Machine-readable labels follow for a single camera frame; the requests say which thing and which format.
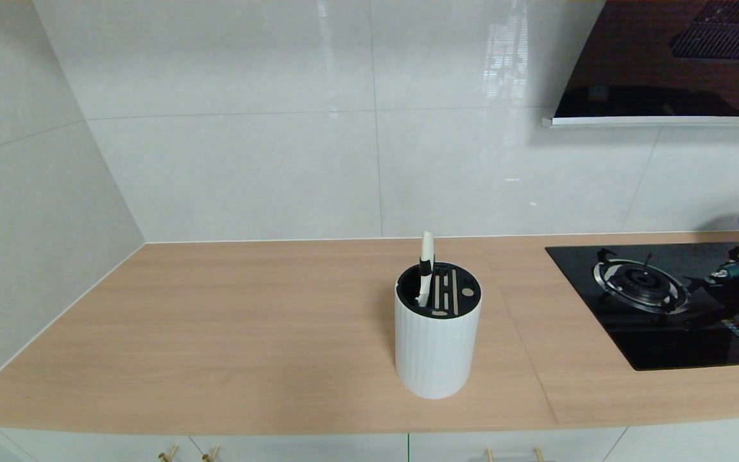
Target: knife block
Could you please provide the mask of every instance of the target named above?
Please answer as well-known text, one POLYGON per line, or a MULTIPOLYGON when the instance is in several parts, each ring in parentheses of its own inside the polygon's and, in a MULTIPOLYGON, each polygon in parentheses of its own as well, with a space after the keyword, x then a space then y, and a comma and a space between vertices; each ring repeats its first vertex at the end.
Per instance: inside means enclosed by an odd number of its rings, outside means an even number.
POLYGON ((452 263, 434 266, 426 307, 416 301, 417 265, 396 281, 395 368, 411 392, 439 400, 457 393, 469 378, 482 293, 469 271, 452 263))

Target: wooden countertop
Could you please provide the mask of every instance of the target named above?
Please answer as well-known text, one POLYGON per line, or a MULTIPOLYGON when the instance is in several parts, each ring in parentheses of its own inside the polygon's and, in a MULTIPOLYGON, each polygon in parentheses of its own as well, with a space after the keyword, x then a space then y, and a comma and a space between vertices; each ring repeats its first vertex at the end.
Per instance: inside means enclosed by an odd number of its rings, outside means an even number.
POLYGON ((469 381, 435 401, 408 392, 393 362, 393 283, 419 240, 147 245, 0 372, 0 426, 237 435, 739 417, 739 366, 634 371, 544 249, 736 240, 437 240, 439 260, 479 278, 484 307, 469 381))

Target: wall tile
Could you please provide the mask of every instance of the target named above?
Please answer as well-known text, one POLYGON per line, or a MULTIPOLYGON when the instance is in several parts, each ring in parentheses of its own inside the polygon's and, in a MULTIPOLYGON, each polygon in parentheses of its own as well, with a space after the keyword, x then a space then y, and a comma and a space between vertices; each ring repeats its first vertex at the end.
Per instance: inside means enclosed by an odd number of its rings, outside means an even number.
POLYGON ((0 2, 0 144, 81 120, 31 2, 0 2))
POLYGON ((379 112, 384 236, 619 231, 659 129, 548 129, 541 112, 379 112))
POLYGON ((557 105, 602 4, 372 0, 378 108, 557 105))
POLYGON ((624 231, 739 229, 739 128, 664 128, 624 231))
POLYGON ((37 0, 85 116, 373 103, 366 0, 37 0))
POLYGON ((148 242, 380 235, 372 113, 90 127, 148 242))
POLYGON ((0 366, 141 243, 86 123, 0 146, 0 366))

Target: gold cabinet handle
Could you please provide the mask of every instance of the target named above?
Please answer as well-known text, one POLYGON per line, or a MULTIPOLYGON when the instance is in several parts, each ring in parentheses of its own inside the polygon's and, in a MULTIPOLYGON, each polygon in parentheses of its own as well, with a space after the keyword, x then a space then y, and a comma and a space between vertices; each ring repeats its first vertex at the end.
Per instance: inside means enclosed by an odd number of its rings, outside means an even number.
POLYGON ((218 456, 218 446, 213 448, 213 452, 210 454, 204 454, 201 459, 203 462, 215 462, 215 458, 218 456))
MULTIPOLYGON (((489 462, 495 462, 495 459, 492 457, 492 450, 489 448, 486 448, 486 458, 489 462)), ((534 458, 536 458, 537 462, 543 462, 543 453, 540 452, 539 448, 534 448, 534 458)))
POLYGON ((170 448, 169 454, 164 454, 163 452, 159 453, 159 462, 173 462, 173 458, 176 457, 176 451, 178 451, 178 445, 173 445, 173 447, 170 448))

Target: gas stove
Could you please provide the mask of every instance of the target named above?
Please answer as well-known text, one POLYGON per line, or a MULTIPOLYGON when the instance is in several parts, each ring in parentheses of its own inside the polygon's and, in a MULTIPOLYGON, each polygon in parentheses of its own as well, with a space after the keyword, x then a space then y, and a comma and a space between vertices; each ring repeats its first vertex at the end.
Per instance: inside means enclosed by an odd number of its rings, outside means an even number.
POLYGON ((634 369, 739 364, 739 243, 546 251, 634 369))

